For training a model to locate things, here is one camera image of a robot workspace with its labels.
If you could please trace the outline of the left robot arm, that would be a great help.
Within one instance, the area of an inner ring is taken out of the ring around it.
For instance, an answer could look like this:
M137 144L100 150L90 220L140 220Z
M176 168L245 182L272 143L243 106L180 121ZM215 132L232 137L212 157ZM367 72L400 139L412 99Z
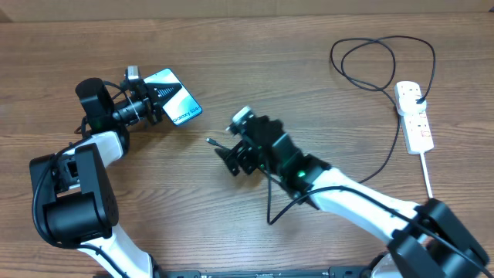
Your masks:
M127 128L143 118L161 122L163 106L182 85L127 79L118 86L125 96L119 103L109 86L100 78L80 82L76 95L86 112L81 140L30 161L33 223L45 242L87 254L112 277L163 277L153 256L121 227L107 167L128 152Z

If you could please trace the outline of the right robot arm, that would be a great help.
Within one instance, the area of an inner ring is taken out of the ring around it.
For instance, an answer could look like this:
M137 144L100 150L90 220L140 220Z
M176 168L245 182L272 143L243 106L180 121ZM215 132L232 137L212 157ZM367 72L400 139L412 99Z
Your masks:
M279 120L248 115L233 120L228 130L240 142L232 148L216 144L215 152L233 175L255 169L268 179L277 175L293 204L339 215L386 245L386 255L370 270L372 277L492 275L486 251L444 202L431 198L419 205L368 188L304 154Z

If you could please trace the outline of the blue Galaxy smartphone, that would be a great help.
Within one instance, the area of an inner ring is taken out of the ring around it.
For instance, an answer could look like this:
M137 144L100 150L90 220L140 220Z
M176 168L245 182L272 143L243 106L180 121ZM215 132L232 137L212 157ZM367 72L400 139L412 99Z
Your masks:
M190 94L184 84L178 79L174 72L163 69L144 79L145 83L180 83L182 89L174 95L166 104L162 105L163 111L175 126L180 126L202 113L198 101Z

